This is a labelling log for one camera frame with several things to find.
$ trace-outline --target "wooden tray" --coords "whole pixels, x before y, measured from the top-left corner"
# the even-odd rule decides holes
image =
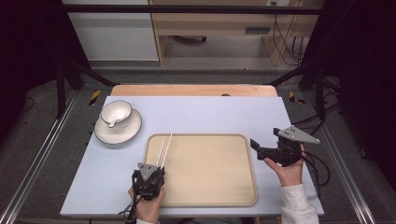
[[[170,134],[148,140],[145,163],[161,166]],[[163,206],[241,206],[257,200],[247,139],[240,134],[173,134],[164,162]]]

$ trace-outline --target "teacup handle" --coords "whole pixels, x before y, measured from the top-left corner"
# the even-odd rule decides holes
[[[108,125],[108,127],[109,127],[109,128],[113,128],[117,121],[118,121],[117,119],[111,121],[111,123]]]

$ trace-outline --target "white teacup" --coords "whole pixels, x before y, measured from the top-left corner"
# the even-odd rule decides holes
[[[132,107],[126,101],[114,101],[106,105],[100,117],[108,124],[109,128],[126,126],[132,116]]]

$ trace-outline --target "white cabinet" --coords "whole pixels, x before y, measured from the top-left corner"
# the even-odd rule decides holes
[[[63,0],[64,4],[147,5],[145,0]],[[89,61],[158,61],[148,13],[69,13]]]

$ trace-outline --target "white sleeve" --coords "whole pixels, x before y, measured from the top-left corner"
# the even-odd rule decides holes
[[[153,224],[151,222],[140,220],[139,218],[136,219],[136,224]]]
[[[284,203],[282,206],[283,224],[319,223],[317,209],[308,202],[304,184],[281,187],[281,191]]]

